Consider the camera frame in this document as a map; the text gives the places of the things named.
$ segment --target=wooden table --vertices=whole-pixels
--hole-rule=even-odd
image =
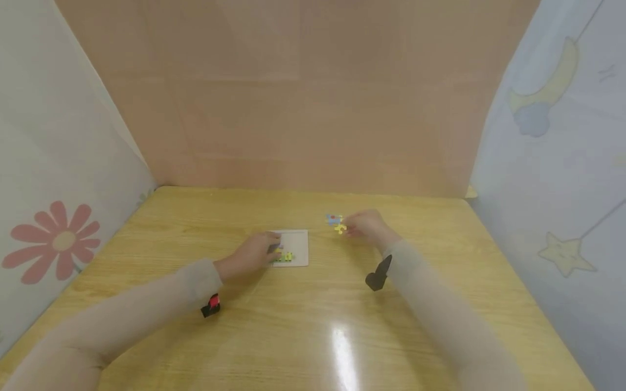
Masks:
[[[308,267],[229,283],[218,315],[198,310],[150,336],[104,372],[100,390],[450,390],[444,362],[393,286],[365,285],[374,250],[326,224],[326,213],[369,207],[489,321],[530,390],[593,390],[463,200],[173,187],[155,192],[2,359],[0,385],[68,315],[225,256],[254,231],[305,228]]]

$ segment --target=right hand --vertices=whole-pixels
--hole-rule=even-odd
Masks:
[[[381,254],[393,243],[402,240],[376,209],[358,211],[346,217],[343,224],[347,227],[346,236],[364,236]]]
[[[231,255],[215,261],[215,269],[222,281],[252,273],[280,258],[280,253],[268,253],[269,246],[280,244],[280,234],[259,232],[247,238]]]

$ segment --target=left hand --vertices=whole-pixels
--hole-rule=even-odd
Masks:
[[[280,253],[267,253],[271,245],[280,243],[280,234],[259,232],[247,238],[231,255],[214,262],[222,281],[266,267],[280,258]]]

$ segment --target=arm sleeve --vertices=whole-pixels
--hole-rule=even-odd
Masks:
[[[222,286],[210,260],[128,290],[50,331],[3,391],[92,391],[115,358],[170,320],[199,310]]]
[[[391,245],[387,276],[443,351],[463,391],[524,391],[515,359],[487,323],[446,287],[406,241]]]

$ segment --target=flower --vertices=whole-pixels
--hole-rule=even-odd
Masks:
[[[22,276],[23,283],[36,284],[58,257],[56,278],[67,280],[74,269],[80,272],[72,255],[82,263],[89,263],[93,259],[93,252],[89,249],[100,246],[100,239],[88,238],[100,229],[100,224],[93,221],[83,228],[90,215],[91,208],[88,205],[79,205],[68,224],[63,202],[53,202],[50,204],[50,213],[40,211],[35,214],[35,222],[43,229],[20,224],[11,230],[11,237],[16,240],[40,244],[10,253],[4,257],[2,266],[12,269],[39,257]]]

